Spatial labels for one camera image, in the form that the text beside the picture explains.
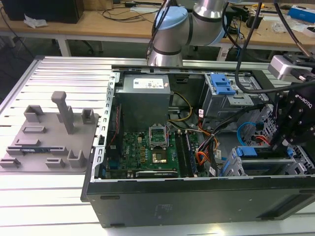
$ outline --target motherboard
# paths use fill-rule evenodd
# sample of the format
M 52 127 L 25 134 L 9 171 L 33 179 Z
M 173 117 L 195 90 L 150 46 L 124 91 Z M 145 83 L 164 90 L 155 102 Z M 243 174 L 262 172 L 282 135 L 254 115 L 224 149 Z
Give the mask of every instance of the motherboard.
M 166 147 L 157 145 L 166 143 Z M 138 173 L 149 177 L 153 173 L 167 177 L 205 177 L 197 170 L 195 153 L 199 146 L 195 132 L 125 132 L 122 156 L 119 161 L 109 160 L 111 178 L 134 178 Z

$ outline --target white sticker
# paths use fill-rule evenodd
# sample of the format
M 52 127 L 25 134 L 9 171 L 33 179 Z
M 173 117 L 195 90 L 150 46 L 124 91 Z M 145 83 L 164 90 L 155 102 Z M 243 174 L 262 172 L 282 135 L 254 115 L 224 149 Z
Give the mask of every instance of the white sticker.
M 210 166 L 209 172 L 210 172 L 213 176 L 216 176 L 216 170 L 213 169 L 211 166 Z
M 21 151 L 32 151 L 32 152 L 35 152 L 34 149 L 21 149 Z
M 199 117 L 203 118 L 203 109 L 199 109 Z
M 218 150 L 218 149 L 217 149 L 217 156 L 216 156 L 216 158 L 222 159 L 221 150 Z
M 135 78 L 133 79 L 134 89 L 163 89 L 163 79 L 147 79 Z

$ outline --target red wire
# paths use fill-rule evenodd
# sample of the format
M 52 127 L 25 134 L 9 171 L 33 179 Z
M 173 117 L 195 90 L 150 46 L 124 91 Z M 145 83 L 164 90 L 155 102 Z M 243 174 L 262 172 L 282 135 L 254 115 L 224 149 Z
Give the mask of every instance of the red wire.
M 107 145 L 107 147 L 109 147 L 112 144 L 112 142 L 114 141 L 114 139 L 116 138 L 116 135 L 118 132 L 118 114 L 119 114 L 119 106 L 117 106 L 117 114 L 116 114 L 116 131 L 115 131 L 114 137 L 112 138 L 110 143 Z
M 262 141 L 264 141 L 266 144 L 270 145 L 270 143 L 267 141 L 267 139 L 263 136 L 256 136 L 257 139 L 260 139 Z

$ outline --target green circuit board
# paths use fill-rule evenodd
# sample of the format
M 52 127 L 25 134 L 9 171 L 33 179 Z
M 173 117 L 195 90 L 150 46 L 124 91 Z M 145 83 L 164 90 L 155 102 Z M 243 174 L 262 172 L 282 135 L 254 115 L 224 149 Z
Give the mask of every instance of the green circuit board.
M 127 171 L 165 170 L 176 171 L 181 177 L 180 164 L 177 156 L 175 133 L 169 132 L 166 136 L 167 148 L 150 147 L 149 132 L 125 132 L 123 136 L 123 153 L 116 170 L 111 171 L 111 178 L 128 178 Z M 154 142 L 165 141 L 164 134 L 154 133 Z M 189 133 L 190 148 L 195 155 L 199 146 L 197 134 Z M 206 177 L 206 171 L 199 171 L 198 177 Z
M 156 140 L 163 141 L 163 135 L 158 135 Z M 150 149 L 149 132 L 127 132 L 123 138 L 123 159 L 120 160 L 122 169 L 168 169 L 178 170 L 178 159 L 176 154 L 176 146 L 174 134 L 169 133 L 169 146 L 164 152 L 166 153 L 166 161 L 154 163 L 152 154 L 155 152 Z

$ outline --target power supply label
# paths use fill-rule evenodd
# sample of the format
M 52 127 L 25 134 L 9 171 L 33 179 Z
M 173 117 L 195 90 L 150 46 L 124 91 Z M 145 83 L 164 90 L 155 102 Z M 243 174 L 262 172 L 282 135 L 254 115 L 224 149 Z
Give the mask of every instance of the power supply label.
M 163 79 L 135 78 L 133 79 L 134 89 L 163 89 Z

